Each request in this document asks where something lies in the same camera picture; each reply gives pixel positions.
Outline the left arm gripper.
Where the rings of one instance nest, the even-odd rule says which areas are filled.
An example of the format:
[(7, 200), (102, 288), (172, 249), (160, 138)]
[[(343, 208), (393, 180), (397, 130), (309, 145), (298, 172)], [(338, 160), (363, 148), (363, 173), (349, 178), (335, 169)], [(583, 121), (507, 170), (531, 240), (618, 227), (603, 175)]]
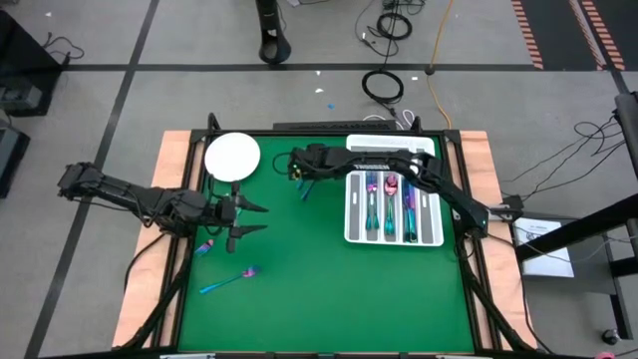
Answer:
[(230, 194), (220, 195), (213, 190), (211, 183), (207, 185), (208, 204), (204, 209), (204, 225), (228, 229), (226, 251), (234, 252), (239, 238), (254, 231), (265, 229), (266, 225), (237, 226), (237, 206), (243, 210), (268, 212), (268, 209), (249, 201), (244, 195), (238, 195), (239, 183), (233, 182)]

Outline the black flat bar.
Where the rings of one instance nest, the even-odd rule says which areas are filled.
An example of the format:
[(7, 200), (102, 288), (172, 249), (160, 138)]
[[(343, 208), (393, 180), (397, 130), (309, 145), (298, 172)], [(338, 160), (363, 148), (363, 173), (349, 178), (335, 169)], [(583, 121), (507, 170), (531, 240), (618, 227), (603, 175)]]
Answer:
[(394, 122), (384, 120), (369, 121), (340, 121), (340, 122), (300, 122), (300, 123), (275, 123), (273, 131), (395, 131), (398, 126)]

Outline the round white plate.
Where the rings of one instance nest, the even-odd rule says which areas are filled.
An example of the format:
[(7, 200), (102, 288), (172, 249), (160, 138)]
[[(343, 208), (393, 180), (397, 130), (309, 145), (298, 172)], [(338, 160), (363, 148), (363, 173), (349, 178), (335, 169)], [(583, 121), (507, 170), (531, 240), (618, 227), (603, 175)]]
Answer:
[(223, 182), (244, 180), (257, 169), (261, 158), (258, 142), (245, 133), (229, 133), (213, 140), (204, 152), (204, 167)]

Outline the white cutlery organiser tray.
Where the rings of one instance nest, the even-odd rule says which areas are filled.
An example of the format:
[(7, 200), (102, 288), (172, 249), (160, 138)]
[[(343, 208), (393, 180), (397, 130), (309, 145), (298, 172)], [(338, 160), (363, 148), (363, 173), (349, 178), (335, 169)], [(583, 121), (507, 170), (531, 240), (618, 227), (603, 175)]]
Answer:
[(353, 243), (441, 246), (440, 197), (412, 187), (397, 173), (349, 173), (344, 238)]

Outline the green table mat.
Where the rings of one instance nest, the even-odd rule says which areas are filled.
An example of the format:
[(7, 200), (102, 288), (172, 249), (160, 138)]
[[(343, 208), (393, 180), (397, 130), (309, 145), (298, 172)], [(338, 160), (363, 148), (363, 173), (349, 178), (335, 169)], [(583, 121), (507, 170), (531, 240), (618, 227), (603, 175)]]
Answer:
[[(182, 351), (470, 352), (473, 336), (449, 216), (437, 247), (357, 244), (344, 238), (344, 184), (308, 198), (284, 174), (306, 137), (261, 137), (261, 160), (241, 192), (268, 212), (233, 253), (218, 240), (188, 280)], [(202, 287), (257, 265), (260, 272), (206, 294)]]

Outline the black diagonal support strut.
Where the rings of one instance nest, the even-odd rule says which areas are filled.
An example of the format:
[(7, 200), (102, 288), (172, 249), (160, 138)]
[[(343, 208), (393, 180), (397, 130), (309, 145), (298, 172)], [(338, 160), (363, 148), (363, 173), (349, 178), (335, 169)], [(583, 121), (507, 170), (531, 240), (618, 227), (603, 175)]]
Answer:
[(471, 327), (476, 327), (477, 330), (480, 330), (481, 321), (476, 314), (476, 301), (484, 309), (487, 339), (491, 344), (491, 347), (487, 348), (487, 351), (491, 350), (497, 353), (504, 353), (505, 350), (501, 344), (501, 341), (504, 341), (509, 345), (511, 352), (535, 352), (536, 349), (527, 344), (507, 322), (505, 316), (499, 311), (492, 300), (489, 284), (482, 283), (480, 281), (481, 277), (476, 276), (472, 268), (471, 259), (475, 256), (478, 259), (479, 274), (486, 274), (480, 240), (463, 235), (455, 242), (455, 254), (459, 261), (464, 291), (470, 297), (468, 303), (471, 307), (469, 309)]
[(144, 253), (134, 265), (116, 326), (116, 349), (168, 347), (192, 261), (191, 248), (171, 241)]

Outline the black box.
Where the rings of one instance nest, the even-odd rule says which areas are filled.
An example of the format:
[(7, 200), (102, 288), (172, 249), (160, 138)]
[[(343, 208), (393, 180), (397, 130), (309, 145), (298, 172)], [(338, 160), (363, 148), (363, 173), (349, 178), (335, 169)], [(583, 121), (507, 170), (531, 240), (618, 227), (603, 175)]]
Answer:
[(0, 129), (0, 198), (8, 195), (29, 143), (30, 138), (13, 127)]

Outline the grey box device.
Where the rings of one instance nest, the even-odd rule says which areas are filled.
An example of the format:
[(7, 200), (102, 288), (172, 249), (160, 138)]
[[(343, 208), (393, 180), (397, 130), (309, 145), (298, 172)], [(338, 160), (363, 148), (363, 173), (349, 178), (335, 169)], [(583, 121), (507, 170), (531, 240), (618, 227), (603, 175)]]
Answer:
[(42, 97), (42, 91), (35, 86), (10, 87), (9, 85), (0, 85), (0, 110), (6, 112), (36, 110)]

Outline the white paper sheet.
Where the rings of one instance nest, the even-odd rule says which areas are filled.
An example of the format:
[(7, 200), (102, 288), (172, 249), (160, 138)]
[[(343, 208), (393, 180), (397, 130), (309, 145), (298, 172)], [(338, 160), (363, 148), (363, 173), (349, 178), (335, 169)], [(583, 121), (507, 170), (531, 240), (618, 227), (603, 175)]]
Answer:
[[(514, 237), (518, 245), (536, 239), (561, 227), (559, 221), (521, 217), (513, 223)], [(573, 278), (574, 271), (566, 248), (549, 252), (522, 263), (525, 276)]]

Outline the black cabinet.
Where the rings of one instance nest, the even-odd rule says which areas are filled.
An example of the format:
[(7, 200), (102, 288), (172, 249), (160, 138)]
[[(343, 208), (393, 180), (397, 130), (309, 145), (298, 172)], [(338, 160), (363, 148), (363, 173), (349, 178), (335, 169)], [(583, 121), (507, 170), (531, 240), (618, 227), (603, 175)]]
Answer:
[(63, 69), (11, 15), (0, 10), (0, 85), (35, 86), (43, 93), (36, 110), (2, 111), (16, 118), (45, 116)]

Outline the black upright pole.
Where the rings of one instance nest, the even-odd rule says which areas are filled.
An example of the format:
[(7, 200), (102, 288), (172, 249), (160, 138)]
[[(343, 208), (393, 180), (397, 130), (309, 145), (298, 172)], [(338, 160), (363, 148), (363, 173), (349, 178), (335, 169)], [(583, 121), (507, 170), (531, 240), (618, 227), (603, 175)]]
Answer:
[(621, 127), (629, 157), (638, 179), (638, 92), (620, 94), (614, 98), (614, 117)]

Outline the black post stand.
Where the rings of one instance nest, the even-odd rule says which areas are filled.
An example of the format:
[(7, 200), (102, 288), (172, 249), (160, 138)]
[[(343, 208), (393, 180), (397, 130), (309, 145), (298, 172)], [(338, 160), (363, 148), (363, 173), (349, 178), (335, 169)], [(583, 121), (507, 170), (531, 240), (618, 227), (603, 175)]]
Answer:
[(291, 46), (283, 33), (277, 0), (255, 0), (260, 25), (261, 45), (259, 58), (266, 64), (276, 65), (286, 61)]

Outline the grey base plate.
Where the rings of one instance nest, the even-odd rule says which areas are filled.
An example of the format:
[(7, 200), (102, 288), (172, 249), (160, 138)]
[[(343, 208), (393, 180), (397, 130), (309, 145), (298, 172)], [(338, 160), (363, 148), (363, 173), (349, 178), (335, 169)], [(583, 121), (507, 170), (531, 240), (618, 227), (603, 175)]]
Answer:
[(609, 269), (608, 245), (602, 237), (592, 237), (563, 248), (568, 251), (573, 278), (524, 275), (525, 281), (558, 291), (616, 293)]

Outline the black metal stand frame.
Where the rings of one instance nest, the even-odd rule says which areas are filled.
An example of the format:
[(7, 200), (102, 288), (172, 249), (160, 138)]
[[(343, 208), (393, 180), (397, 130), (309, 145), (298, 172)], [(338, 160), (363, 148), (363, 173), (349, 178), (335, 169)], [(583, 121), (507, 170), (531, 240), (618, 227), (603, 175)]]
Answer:
[(566, 215), (526, 212), (521, 217), (559, 221), (561, 227), (518, 245), (515, 254), (518, 262), (548, 254), (554, 250), (600, 236), (608, 245), (607, 255), (615, 294), (609, 297), (614, 325), (602, 330), (616, 329), (621, 340), (634, 338), (619, 279), (638, 275), (638, 193), (630, 195), (614, 204), (599, 209), (582, 218)]

